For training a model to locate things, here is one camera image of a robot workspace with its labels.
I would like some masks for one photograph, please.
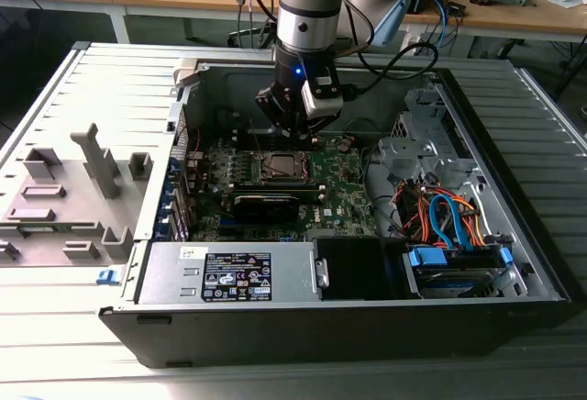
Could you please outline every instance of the yellow wire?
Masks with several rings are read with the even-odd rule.
[[[483,241],[483,236],[481,235],[481,230],[479,229],[479,216],[475,216],[475,225],[477,226],[477,236],[479,237],[479,241],[483,246],[486,246],[485,241]]]

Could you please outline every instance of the warning label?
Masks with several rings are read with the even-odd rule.
[[[206,254],[202,299],[205,302],[271,301],[271,254]]]

